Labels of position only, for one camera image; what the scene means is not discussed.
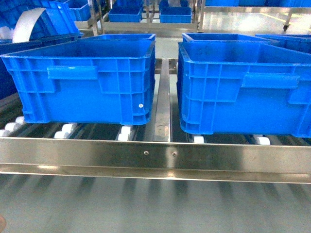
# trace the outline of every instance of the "floor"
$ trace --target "floor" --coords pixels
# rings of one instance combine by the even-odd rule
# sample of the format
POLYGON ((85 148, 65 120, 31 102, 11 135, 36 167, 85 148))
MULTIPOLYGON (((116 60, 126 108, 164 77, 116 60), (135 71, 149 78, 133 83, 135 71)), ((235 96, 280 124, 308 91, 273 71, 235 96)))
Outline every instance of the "floor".
MULTIPOLYGON (((270 16, 211 14, 204 29, 282 33, 286 16, 270 16)), ((311 16, 292 23, 310 33, 311 16)), ((177 57, 178 41, 157 38, 156 56, 177 57)), ((0 175, 0 214, 5 233, 309 233, 311 185, 0 175)))

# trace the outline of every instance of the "blue plastic crate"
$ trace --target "blue plastic crate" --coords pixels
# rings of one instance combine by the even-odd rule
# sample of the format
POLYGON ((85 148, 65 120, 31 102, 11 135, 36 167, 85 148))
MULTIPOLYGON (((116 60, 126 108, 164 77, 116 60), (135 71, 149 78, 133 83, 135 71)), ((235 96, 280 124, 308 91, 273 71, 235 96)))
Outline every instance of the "blue plastic crate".
POLYGON ((240 0, 239 6, 264 6, 266 0, 240 0))
POLYGON ((24 11, 37 7, 44 7, 46 10, 35 24, 31 39, 79 32, 71 19, 67 4, 45 0, 1 0, 0 27, 15 28, 24 11))
MULTIPOLYGON (((41 38, 36 41, 12 44, 12 40, 0 40, 0 55, 23 50, 35 49, 43 46, 65 43, 80 38, 81 34, 59 35, 47 38, 41 38)), ((5 68, 3 61, 0 59, 0 100, 16 93, 16 87, 12 76, 5 68)))
POLYGON ((311 54, 247 42, 179 43, 182 130, 311 137, 311 54))
POLYGON ((239 0, 206 0, 205 6, 238 6, 239 0))
POLYGON ((190 7, 162 7, 161 23, 191 23, 192 10, 190 7))
POLYGON ((144 0, 116 0, 114 6, 144 6, 144 0))
POLYGON ((151 117, 154 53, 155 41, 78 40, 2 59, 27 122, 141 125, 151 117))
POLYGON ((184 42, 203 42, 203 41, 245 41, 279 45, 279 41, 242 34, 225 33, 182 33, 184 42))
POLYGON ((311 0, 281 0, 281 7, 311 7, 311 0))
POLYGON ((114 6, 109 12, 110 22, 136 22, 141 21, 142 8, 136 6, 114 6))
MULTIPOLYGON (((189 2, 188 0, 181 0, 180 1, 180 6, 182 7, 189 7, 189 2)), ((169 7, 169 1, 168 0, 162 0, 159 3, 159 10, 161 11, 162 7, 169 7)))
POLYGON ((310 35, 277 35, 277 34, 265 34, 256 35, 267 39, 279 41, 278 46, 287 48, 290 50, 296 50, 300 52, 311 53, 311 36, 310 35))
POLYGON ((85 0, 68 0, 72 19, 74 21, 88 21, 91 18, 90 8, 85 0))
POLYGON ((85 38, 84 40, 149 40, 154 41, 156 34, 103 34, 85 38))

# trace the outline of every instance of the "roller conveyor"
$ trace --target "roller conveyor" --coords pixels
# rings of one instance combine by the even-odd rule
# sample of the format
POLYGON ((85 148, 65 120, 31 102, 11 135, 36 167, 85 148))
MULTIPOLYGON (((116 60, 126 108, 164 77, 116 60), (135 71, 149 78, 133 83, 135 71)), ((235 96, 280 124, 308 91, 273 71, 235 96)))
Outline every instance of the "roller conveyor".
MULTIPOLYGON (((0 137, 0 173, 311 183, 309 139, 181 131, 176 96, 170 95, 176 68, 176 59, 157 59, 147 125, 76 124, 66 139, 55 139, 68 122, 23 124, 0 137)), ((21 108, 18 95, 2 100, 0 128, 22 116, 21 108)))

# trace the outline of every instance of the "crate handle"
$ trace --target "crate handle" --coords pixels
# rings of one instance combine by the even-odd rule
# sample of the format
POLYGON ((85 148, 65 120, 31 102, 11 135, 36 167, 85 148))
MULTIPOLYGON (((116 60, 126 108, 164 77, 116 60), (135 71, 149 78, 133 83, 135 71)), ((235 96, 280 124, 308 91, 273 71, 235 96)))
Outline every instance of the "crate handle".
POLYGON ((284 73, 247 73, 242 82, 245 88, 297 89, 299 75, 284 73))
POLYGON ((96 80, 97 66, 50 66, 49 79, 54 80, 96 80))

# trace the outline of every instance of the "metal frame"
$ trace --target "metal frame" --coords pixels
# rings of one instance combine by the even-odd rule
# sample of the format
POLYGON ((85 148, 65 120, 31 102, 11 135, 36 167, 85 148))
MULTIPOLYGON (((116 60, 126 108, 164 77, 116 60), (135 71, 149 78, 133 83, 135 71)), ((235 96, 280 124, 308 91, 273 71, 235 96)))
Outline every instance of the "metal frame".
POLYGON ((193 1, 192 5, 192 23, 153 23, 156 10, 155 2, 152 5, 152 12, 150 14, 150 7, 146 4, 146 22, 145 23, 116 23, 109 22, 107 14, 103 17, 102 13, 95 14, 94 5, 92 0, 88 0, 91 10, 91 19, 85 22, 76 22, 76 25, 81 30, 88 30, 90 27, 93 29, 94 35, 98 35, 97 22, 101 22, 101 33, 104 31, 167 31, 167 30, 184 30, 190 32, 203 32, 204 13, 288 13, 284 30, 289 27, 292 14, 311 14, 311 8, 288 8, 288 7, 208 7, 205 6, 206 0, 202 0, 201 4, 198 0, 193 1))
MULTIPOLYGON (((273 145, 260 146, 251 145, 247 135, 209 135, 203 144, 176 142, 176 136, 191 138, 174 126, 179 116, 172 113, 169 83, 176 70, 175 59, 157 59, 154 117, 135 129, 137 141, 114 141, 119 125, 79 124, 69 139, 59 140, 51 137, 60 123, 26 124, 0 138, 0 173, 311 183, 308 139, 270 136, 273 145), (153 141, 143 141, 147 133, 153 141)), ((0 120, 14 119, 20 111, 16 96, 4 100, 0 120)))

